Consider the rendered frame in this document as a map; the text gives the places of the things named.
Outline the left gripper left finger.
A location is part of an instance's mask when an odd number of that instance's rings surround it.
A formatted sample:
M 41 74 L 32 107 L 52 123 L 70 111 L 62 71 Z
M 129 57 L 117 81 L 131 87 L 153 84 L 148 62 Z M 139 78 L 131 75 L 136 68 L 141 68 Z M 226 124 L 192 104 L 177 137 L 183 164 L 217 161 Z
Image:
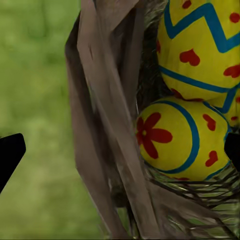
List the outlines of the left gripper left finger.
M 26 152 L 21 133 L 0 138 L 0 193 Z

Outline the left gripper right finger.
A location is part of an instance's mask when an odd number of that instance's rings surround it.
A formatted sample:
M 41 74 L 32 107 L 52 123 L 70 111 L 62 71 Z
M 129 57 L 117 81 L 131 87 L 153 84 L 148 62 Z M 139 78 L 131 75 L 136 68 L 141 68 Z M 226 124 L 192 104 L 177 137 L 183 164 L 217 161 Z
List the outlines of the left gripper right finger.
M 233 167 L 240 173 L 240 134 L 228 133 L 225 141 L 224 151 L 229 157 Z

